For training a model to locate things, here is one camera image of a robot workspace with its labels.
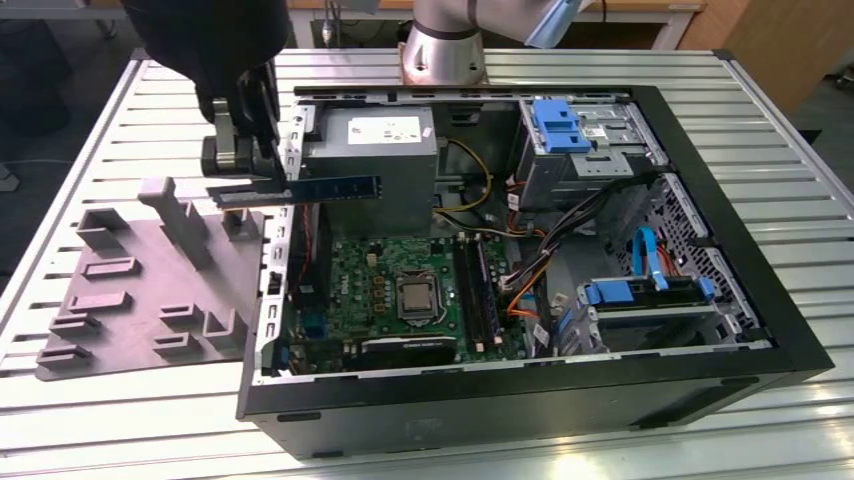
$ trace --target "motherboard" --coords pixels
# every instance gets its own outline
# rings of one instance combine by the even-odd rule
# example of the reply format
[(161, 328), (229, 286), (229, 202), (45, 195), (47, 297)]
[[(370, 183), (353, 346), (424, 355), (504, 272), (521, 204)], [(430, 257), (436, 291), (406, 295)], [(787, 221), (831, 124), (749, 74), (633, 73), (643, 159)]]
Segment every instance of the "motherboard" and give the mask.
[(336, 241), (328, 308), (300, 318), (310, 373), (524, 358), (496, 296), (508, 268), (500, 239)]

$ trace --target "slotted aluminum table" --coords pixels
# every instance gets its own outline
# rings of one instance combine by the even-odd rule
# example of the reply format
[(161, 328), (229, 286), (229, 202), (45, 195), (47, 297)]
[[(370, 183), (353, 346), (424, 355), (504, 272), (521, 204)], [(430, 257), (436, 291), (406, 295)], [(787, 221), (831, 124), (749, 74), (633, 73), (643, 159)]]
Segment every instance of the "slotted aluminum table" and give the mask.
[[(390, 50), (289, 50), (277, 65), (285, 110), (294, 85), (400, 81)], [(848, 478), (854, 202), (740, 66), (708, 52), (530, 50), (489, 51), (486, 65), (494, 84), (661, 89), (836, 368), (677, 429), (308, 464), (233, 419), (238, 363), (41, 383), (34, 358), (82, 245), (73, 226), (83, 209), (110, 206), (127, 219), (150, 218), (134, 201), (138, 179), (170, 175), (177, 195), (210, 213), (203, 187), (224, 183), (198, 170), (201, 137), (212, 127), (195, 109), (191, 83), (133, 60), (0, 300), (0, 476)], [(282, 132), (288, 117), (285, 111)]]

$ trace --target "cpu socket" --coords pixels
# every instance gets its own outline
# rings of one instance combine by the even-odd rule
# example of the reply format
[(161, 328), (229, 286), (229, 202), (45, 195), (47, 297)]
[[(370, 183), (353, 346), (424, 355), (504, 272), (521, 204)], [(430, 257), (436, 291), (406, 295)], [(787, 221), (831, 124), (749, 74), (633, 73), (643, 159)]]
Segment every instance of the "cpu socket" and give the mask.
[(422, 327), (438, 317), (436, 274), (429, 270), (397, 272), (397, 318), (412, 327)]

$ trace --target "green circuit board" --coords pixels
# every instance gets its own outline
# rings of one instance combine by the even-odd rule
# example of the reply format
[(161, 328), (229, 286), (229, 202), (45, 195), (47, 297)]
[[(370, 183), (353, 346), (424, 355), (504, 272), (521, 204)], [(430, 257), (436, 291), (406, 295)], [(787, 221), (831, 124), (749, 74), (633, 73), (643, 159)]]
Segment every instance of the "green circuit board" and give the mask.
[[(504, 245), (488, 241), (484, 252), (490, 274), (508, 269)], [(376, 255), (374, 262), (368, 256)], [(402, 272), (426, 271), (434, 275), (438, 318), (412, 326), (397, 315), (396, 280)], [(448, 335), (456, 338), (458, 363), (524, 358), (521, 327), (506, 325), (501, 317), (502, 344), (482, 352), (472, 351), (465, 339), (462, 309), (456, 286), (450, 238), (341, 240), (332, 246), (332, 298), (326, 310), (328, 337), (354, 338)]]

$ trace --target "ram slot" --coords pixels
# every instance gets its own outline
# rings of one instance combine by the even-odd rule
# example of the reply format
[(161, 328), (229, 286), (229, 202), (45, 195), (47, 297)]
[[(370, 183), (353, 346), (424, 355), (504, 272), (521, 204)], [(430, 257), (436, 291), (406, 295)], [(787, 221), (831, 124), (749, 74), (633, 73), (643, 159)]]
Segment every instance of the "ram slot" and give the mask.
[(468, 237), (453, 243), (453, 270), (456, 272), (456, 289), (458, 303), (462, 307), (465, 323), (465, 340), (474, 352), (484, 351), (485, 330), (480, 319), (480, 302), (477, 295), (477, 271), (470, 268)]
[(480, 319), (482, 322), (482, 329), (489, 333), (488, 340), (493, 346), (498, 346), (504, 343), (501, 339), (501, 327), (497, 321), (497, 307), (494, 305), (494, 287), (489, 279), (489, 266), (485, 261), (485, 252), (482, 250), (482, 241), (477, 238), (472, 244), (473, 255), (477, 260), (478, 270), (478, 286), (477, 291), (480, 293)]

